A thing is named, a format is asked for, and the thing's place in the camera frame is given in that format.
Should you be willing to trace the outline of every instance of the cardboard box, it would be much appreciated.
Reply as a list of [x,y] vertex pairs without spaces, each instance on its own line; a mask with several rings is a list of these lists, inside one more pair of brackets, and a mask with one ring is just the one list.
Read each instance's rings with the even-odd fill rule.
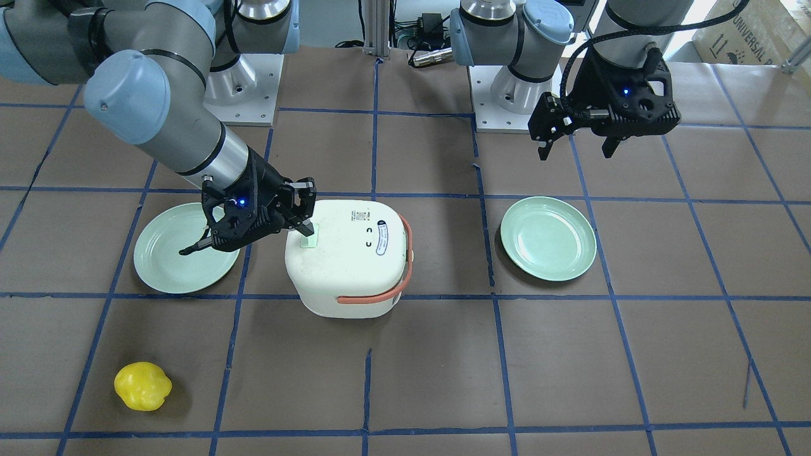
[[[718,0],[708,18],[731,11],[739,0]],[[739,15],[702,28],[693,44],[704,62],[779,66],[811,33],[811,0],[750,0]],[[811,59],[794,76],[811,95]]]

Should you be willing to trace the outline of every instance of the green plate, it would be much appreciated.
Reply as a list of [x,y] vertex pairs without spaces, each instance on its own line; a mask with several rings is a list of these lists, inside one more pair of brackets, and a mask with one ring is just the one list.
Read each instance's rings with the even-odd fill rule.
[[583,274],[597,253],[594,230],[583,214],[546,196],[520,200],[507,210],[501,242],[519,268],[555,282]]
[[[214,208],[214,217],[225,212]],[[206,227],[200,203],[181,204],[155,217],[135,242],[135,271],[141,280],[163,293],[191,293],[225,276],[239,256],[207,248],[189,256],[178,251],[200,240]]]

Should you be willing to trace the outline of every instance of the yellow bell pepper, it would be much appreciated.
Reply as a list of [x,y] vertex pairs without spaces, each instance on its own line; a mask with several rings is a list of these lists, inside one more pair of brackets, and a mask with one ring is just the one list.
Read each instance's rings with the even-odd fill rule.
[[124,366],[114,381],[115,392],[127,407],[154,411],[163,405],[172,390],[172,381],[155,364],[141,361]]

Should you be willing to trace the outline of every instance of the blue tape line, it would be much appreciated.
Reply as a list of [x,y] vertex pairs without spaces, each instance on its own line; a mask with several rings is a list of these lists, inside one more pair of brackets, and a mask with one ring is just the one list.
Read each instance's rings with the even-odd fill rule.
[[493,316],[496,318],[496,338],[499,343],[499,360],[501,362],[501,384],[504,387],[504,407],[507,412],[507,434],[512,456],[518,456],[518,440],[515,437],[515,418],[513,416],[513,396],[509,387],[509,372],[507,370],[507,351],[504,348],[504,328],[501,325],[501,309],[499,300],[493,298]]
[[[729,95],[727,94],[727,99],[732,103],[732,99],[728,98]],[[696,229],[698,230],[699,236],[701,236],[702,243],[704,244],[704,249],[706,250],[707,257],[710,260],[710,265],[712,265],[713,273],[715,274],[715,278],[718,280],[718,284],[721,288],[721,292],[723,296],[726,298],[727,302],[727,309],[729,310],[730,315],[732,316],[732,321],[735,323],[736,331],[738,332],[738,338],[740,342],[744,346],[744,351],[746,352],[746,357],[749,360],[750,366],[752,368],[752,372],[755,374],[755,378],[757,379],[757,384],[760,387],[761,394],[763,394],[763,398],[766,401],[766,408],[769,409],[769,414],[771,415],[772,420],[776,424],[778,435],[780,436],[780,441],[783,443],[783,449],[786,451],[787,456],[791,456],[791,451],[788,448],[788,443],[786,441],[785,435],[783,435],[783,430],[779,426],[779,420],[777,418],[777,414],[775,413],[775,408],[772,406],[771,400],[769,399],[769,394],[766,391],[766,385],[763,383],[763,379],[760,376],[760,371],[757,369],[757,363],[755,363],[754,358],[752,357],[752,351],[749,349],[749,343],[746,342],[746,336],[744,335],[744,331],[740,326],[740,322],[738,321],[738,316],[735,312],[735,308],[732,306],[732,301],[728,298],[729,293],[727,292],[727,286],[723,282],[723,277],[721,276],[721,271],[718,267],[718,263],[715,261],[715,256],[713,255],[712,249],[710,248],[710,243],[707,240],[706,234],[704,233],[704,229],[702,228],[701,220],[698,218],[698,213],[696,212],[695,205],[690,200],[690,194],[687,190],[687,186],[684,184],[684,180],[681,177],[681,172],[679,171],[679,166],[676,164],[676,158],[673,156],[673,151],[671,150],[670,143],[668,143],[667,138],[662,136],[662,143],[664,144],[665,151],[667,152],[667,156],[670,159],[671,165],[673,166],[673,170],[676,172],[676,178],[679,181],[679,185],[681,186],[681,191],[684,193],[684,198],[688,200],[688,207],[690,208],[690,213],[693,215],[693,221],[696,224]]]
[[65,114],[62,116],[62,120],[59,122],[59,126],[54,133],[54,136],[51,138],[50,143],[48,144],[48,148],[45,149],[45,155],[42,156],[39,165],[36,166],[34,170],[34,175],[31,177],[31,183],[28,184],[27,190],[23,198],[17,204],[17,209],[14,211],[14,215],[11,216],[11,220],[8,222],[8,226],[6,227],[6,231],[3,233],[2,238],[0,238],[0,252],[6,246],[6,241],[8,241],[9,236],[11,236],[11,231],[14,229],[14,226],[17,224],[17,220],[19,219],[19,215],[23,212],[23,207],[25,206],[25,201],[28,199],[28,195],[31,194],[31,189],[34,187],[34,183],[36,182],[36,178],[40,175],[40,170],[42,170],[42,166],[45,164],[45,159],[50,156],[51,152],[54,150],[54,146],[56,145],[56,141],[59,139],[59,135],[62,134],[62,129],[65,128],[65,124],[67,123],[68,116],[71,115],[71,111],[73,110],[73,105],[76,103],[76,99],[79,98],[79,94],[82,92],[82,86],[76,88],[76,92],[73,93],[73,98],[71,98],[71,103],[68,104],[67,109],[65,110]]
[[[524,198],[530,198],[532,196],[537,195],[485,195],[484,198],[486,200],[523,200]],[[583,201],[585,198],[582,196],[567,196],[567,195],[547,195],[551,198],[556,198],[558,200],[574,200],[574,201]]]
[[61,432],[0,432],[0,440],[56,440]]
[[[777,181],[775,181],[775,177],[772,175],[771,171],[769,170],[769,166],[766,165],[766,160],[763,159],[763,154],[761,154],[760,149],[758,148],[757,144],[755,144],[755,139],[752,137],[752,132],[749,131],[749,127],[746,125],[746,122],[744,122],[744,118],[740,115],[740,111],[738,110],[738,107],[735,106],[735,102],[732,100],[732,96],[730,96],[729,91],[727,90],[727,86],[724,85],[723,81],[721,80],[721,76],[718,74],[718,71],[714,67],[712,67],[711,69],[712,69],[713,74],[715,75],[715,79],[718,81],[718,84],[721,86],[721,90],[723,91],[724,96],[729,101],[730,106],[732,106],[732,110],[735,111],[735,116],[740,121],[740,125],[744,128],[744,132],[746,133],[746,137],[749,138],[749,143],[752,145],[752,148],[754,149],[755,154],[757,155],[757,159],[760,160],[761,165],[763,166],[763,170],[766,172],[766,176],[768,176],[768,178],[769,178],[769,182],[771,182],[772,187],[775,188],[775,191],[777,192],[777,196],[778,196],[778,198],[780,198],[780,201],[783,202],[783,207],[786,209],[786,212],[788,213],[788,217],[792,220],[792,223],[794,224],[794,228],[797,230],[797,234],[800,235],[800,239],[803,241],[803,244],[805,245],[805,250],[808,251],[809,254],[811,254],[811,244],[809,244],[809,241],[805,237],[805,234],[803,234],[803,230],[800,228],[800,224],[797,223],[797,219],[794,217],[794,213],[792,212],[792,209],[790,207],[788,207],[788,204],[786,204],[786,198],[783,196],[783,193],[780,191],[780,188],[777,185]],[[783,441],[785,441],[785,437],[783,437],[782,433],[780,433],[780,436],[781,436],[780,438],[783,439]],[[788,445],[785,445],[785,448],[786,448],[786,453],[790,454],[791,451],[788,449]]]
[[268,139],[264,142],[264,160],[270,162],[270,148],[273,144],[273,129],[268,129]]
[[298,295],[251,295],[248,293],[242,294],[242,300],[255,299],[255,300],[274,300],[274,301],[289,301],[299,299]]
[[196,188],[150,188],[149,193],[188,193],[199,195],[200,190]]
[[245,280],[248,275],[248,265],[251,263],[252,244],[245,247],[245,260],[242,262],[242,273],[239,276],[239,288],[237,300],[234,304],[234,326],[231,329],[231,337],[228,342],[228,355],[225,357],[225,370],[222,373],[222,385],[220,387],[220,399],[217,402],[217,416],[214,419],[214,434],[211,437],[211,446],[208,453],[214,456],[217,453],[217,442],[222,426],[222,416],[225,411],[225,398],[228,394],[228,384],[231,379],[231,368],[234,363],[234,349],[237,345],[237,332],[239,331],[239,317],[242,315],[242,300],[245,293]]
[[457,200],[477,200],[480,195],[470,195],[466,193],[376,193],[377,196],[386,198],[451,198]]
[[323,108],[279,108],[280,111],[294,113],[326,113],[326,114],[374,114],[370,110],[329,110]]
[[697,127],[697,128],[739,128],[740,125],[732,123],[679,123],[680,127]]
[[365,198],[371,196],[371,193],[365,191],[319,191],[319,196],[353,196],[357,198]]
[[360,437],[366,433],[362,429],[294,429],[270,431],[220,431],[219,438],[256,437]]
[[103,330],[104,323],[107,320],[107,314],[109,313],[110,304],[113,302],[115,287],[118,285],[118,279],[121,277],[121,271],[124,268],[124,262],[127,259],[127,253],[129,252],[130,245],[132,244],[132,238],[135,237],[135,228],[138,226],[138,220],[141,217],[141,209],[143,208],[144,202],[146,201],[147,198],[147,190],[149,189],[149,186],[152,184],[152,177],[155,176],[156,169],[157,169],[157,160],[153,160],[152,168],[149,170],[147,181],[144,184],[144,189],[141,193],[138,208],[135,210],[135,216],[133,216],[132,223],[130,224],[130,231],[127,233],[127,240],[124,241],[124,245],[121,249],[121,255],[118,257],[118,265],[115,268],[115,274],[113,274],[113,281],[109,285],[107,299],[104,303],[104,307],[101,309],[101,314],[99,315],[99,321],[96,325],[96,332],[93,334],[93,340],[90,345],[90,351],[88,352],[88,357],[84,362],[84,369],[82,370],[82,376],[79,379],[79,385],[76,388],[76,395],[74,396],[73,404],[71,405],[71,411],[67,416],[67,421],[65,423],[65,431],[62,436],[62,439],[59,441],[59,447],[57,448],[56,452],[57,456],[62,456],[65,452],[67,437],[68,434],[71,432],[71,429],[73,428],[73,421],[76,418],[76,412],[79,410],[79,403],[82,400],[84,386],[87,384],[88,376],[90,375],[90,367],[93,364],[93,359],[96,357],[96,350],[98,348],[99,341],[101,340],[101,331]]
[[781,421],[783,428],[811,428],[811,421]]
[[[470,117],[470,137],[473,141],[473,156],[478,158],[478,142],[476,140],[476,119]],[[482,232],[484,236],[484,254],[487,258],[487,278],[490,281],[490,287],[496,286],[495,273],[493,271],[493,255],[490,243],[490,226],[487,221],[487,201],[484,198],[484,180],[482,178],[482,169],[473,164],[476,171],[476,185],[478,186],[478,205],[482,215]],[[515,437],[515,421],[513,418],[513,397],[510,394],[509,386],[509,373],[507,371],[507,352],[504,349],[504,329],[501,325],[501,310],[499,308],[499,300],[491,298],[493,302],[493,316],[496,320],[496,339],[499,343],[499,361],[501,365],[501,384],[504,388],[504,413],[507,416],[507,432],[509,435],[510,454],[518,456],[518,441]]]
[[447,435],[470,435],[470,434],[506,434],[509,430],[504,426],[489,428],[404,428],[404,429],[383,429],[369,432],[372,436],[447,436]]
[[37,299],[37,298],[59,298],[59,299],[103,299],[108,295],[106,293],[49,293],[37,291],[0,291],[0,298],[23,298],[23,299]]
[[366,353],[366,362],[364,364],[364,380],[363,380],[363,430],[369,431],[369,412],[371,409],[371,348]]
[[[782,421],[782,428],[811,428],[811,421]],[[698,429],[774,429],[773,421],[732,421],[706,423],[662,423],[651,424],[656,431],[698,430]],[[520,426],[516,434],[553,434],[584,432],[639,432],[645,431],[643,424],[599,424],[594,426]],[[365,437],[365,436],[426,436],[426,435],[478,435],[507,434],[506,427],[489,428],[392,428],[366,432],[364,429],[278,429],[253,431],[221,431],[219,438],[256,437]],[[0,440],[56,440],[62,432],[0,432]],[[210,438],[212,431],[181,432],[70,432],[68,440],[77,439],[158,439],[158,438]]]
[[380,64],[382,58],[375,59],[375,94],[372,106],[371,125],[371,200],[377,201],[377,129],[380,122]]
[[[475,120],[471,119],[470,124],[472,125],[473,131],[473,154],[474,157],[478,157],[478,143],[476,142],[476,133],[475,133]],[[490,281],[490,287],[496,286],[496,275],[493,271],[493,255],[492,249],[490,245],[490,226],[488,225],[487,221],[487,201],[484,198],[484,180],[482,178],[482,169],[477,165],[473,164],[473,167],[476,170],[476,185],[478,186],[478,206],[479,210],[482,213],[482,228],[484,234],[484,255],[487,258],[487,278]]]
[[139,294],[139,293],[115,293],[113,299],[203,299],[203,300],[226,300],[236,299],[237,295],[195,295],[193,293],[184,295],[173,295],[168,293]]
[[363,438],[361,440],[361,456],[368,456],[369,454],[369,412],[371,409],[371,348],[366,353],[366,362],[364,363],[364,379],[363,379]]
[[472,113],[407,113],[401,111],[380,111],[378,114],[427,118],[473,118],[474,116]]
[[0,108],[46,108],[49,110],[64,110],[70,105],[38,105],[37,103],[0,103]]
[[133,187],[114,188],[114,187],[46,187],[46,186],[35,186],[31,190],[32,191],[85,191],[85,192],[95,192],[95,193],[141,193],[142,191],[144,191],[143,188],[133,188]]
[[657,431],[693,430],[693,429],[755,429],[775,428],[773,421],[732,421],[729,423],[665,423],[656,424]]
[[400,111],[381,111],[377,110],[378,104],[374,104],[373,110],[332,110],[327,108],[279,108],[280,111],[288,111],[288,112],[299,112],[299,113],[326,113],[326,114],[378,114],[378,115],[391,115],[391,116],[402,116],[402,117],[427,117],[427,118],[434,118],[434,117],[457,117],[457,118],[473,118],[474,115],[470,113],[410,113],[410,112],[400,112]]
[[756,130],[811,130],[811,127],[780,127],[771,125],[747,125],[746,127]]
[[[0,291],[0,298],[61,298],[61,299],[103,299],[106,293],[51,293],[44,291]],[[144,295],[136,293],[114,293],[113,299],[202,299],[202,300],[228,300],[236,299],[238,295]],[[489,295],[403,295],[404,301],[486,301],[496,298],[500,301],[527,299],[534,301],[595,301],[610,300],[610,295],[502,295],[492,293]],[[811,296],[764,296],[764,295],[614,295],[618,301],[763,301],[763,302],[811,302]],[[298,295],[252,295],[243,294],[242,299],[258,301],[285,301],[298,300]]]
[[489,301],[492,295],[403,295],[400,300],[424,300],[433,301],[441,299],[456,299],[456,300],[482,300]]
[[148,439],[175,439],[175,438],[192,438],[204,439],[211,438],[211,432],[71,432],[68,439],[131,439],[131,438],[148,438]]
[[642,393],[642,383],[639,381],[639,374],[637,373],[637,365],[633,361],[633,353],[631,352],[631,344],[628,340],[628,334],[625,332],[625,324],[622,321],[622,312],[617,303],[614,294],[614,286],[611,284],[611,274],[608,272],[608,263],[606,262],[605,252],[603,251],[603,243],[600,239],[600,233],[597,229],[597,219],[594,216],[594,209],[591,207],[591,198],[589,196],[589,189],[586,186],[586,175],[583,173],[583,167],[580,162],[580,155],[577,153],[577,146],[574,144],[574,137],[569,136],[569,144],[572,147],[574,155],[574,164],[577,167],[577,175],[580,177],[580,184],[583,188],[583,196],[586,201],[586,207],[589,212],[589,219],[594,227],[594,236],[597,240],[597,252],[599,253],[600,264],[603,267],[603,275],[605,276],[606,286],[608,287],[608,294],[611,298],[611,306],[614,307],[614,317],[616,318],[617,328],[620,330],[622,337],[622,345],[625,349],[625,357],[628,359],[628,366],[631,370],[631,377],[633,379],[633,387],[637,391],[637,399],[639,401],[639,409],[642,413],[642,422],[645,425],[645,434],[648,437],[648,446],[650,447],[651,456],[657,456],[656,442],[654,441],[653,429],[650,427],[650,417],[648,416],[648,408],[645,404],[645,396]]
[[602,424],[598,426],[522,426],[516,428],[518,434],[558,434],[573,432],[632,432],[644,431],[642,424]]

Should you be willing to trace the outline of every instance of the white container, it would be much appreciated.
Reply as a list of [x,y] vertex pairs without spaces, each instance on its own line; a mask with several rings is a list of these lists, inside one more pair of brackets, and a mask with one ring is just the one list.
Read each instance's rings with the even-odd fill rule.
[[318,200],[311,221],[315,234],[291,231],[285,248],[287,273],[304,305],[332,318],[391,310],[411,279],[405,218],[375,201]]

